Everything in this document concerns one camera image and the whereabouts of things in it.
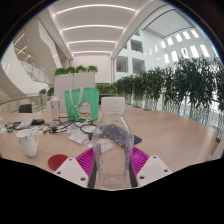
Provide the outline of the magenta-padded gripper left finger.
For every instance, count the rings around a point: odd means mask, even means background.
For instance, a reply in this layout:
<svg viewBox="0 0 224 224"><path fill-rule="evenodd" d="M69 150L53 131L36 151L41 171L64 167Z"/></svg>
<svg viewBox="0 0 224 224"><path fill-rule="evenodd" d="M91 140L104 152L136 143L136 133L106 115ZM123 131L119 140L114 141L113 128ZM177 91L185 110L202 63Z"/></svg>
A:
<svg viewBox="0 0 224 224"><path fill-rule="evenodd" d="M67 158L54 174L81 187L93 189L96 172L93 149L89 148L76 158Z"/></svg>

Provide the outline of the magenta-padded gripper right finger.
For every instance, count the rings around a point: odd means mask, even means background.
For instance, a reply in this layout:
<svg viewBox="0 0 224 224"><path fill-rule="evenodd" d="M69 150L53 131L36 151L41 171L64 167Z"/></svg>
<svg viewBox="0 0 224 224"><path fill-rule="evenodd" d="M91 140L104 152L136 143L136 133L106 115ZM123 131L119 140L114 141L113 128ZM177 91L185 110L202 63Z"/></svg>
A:
<svg viewBox="0 0 224 224"><path fill-rule="evenodd" d="M133 148L129 165L132 188L143 187L171 173L171 169L157 155L149 156L137 147Z"/></svg>

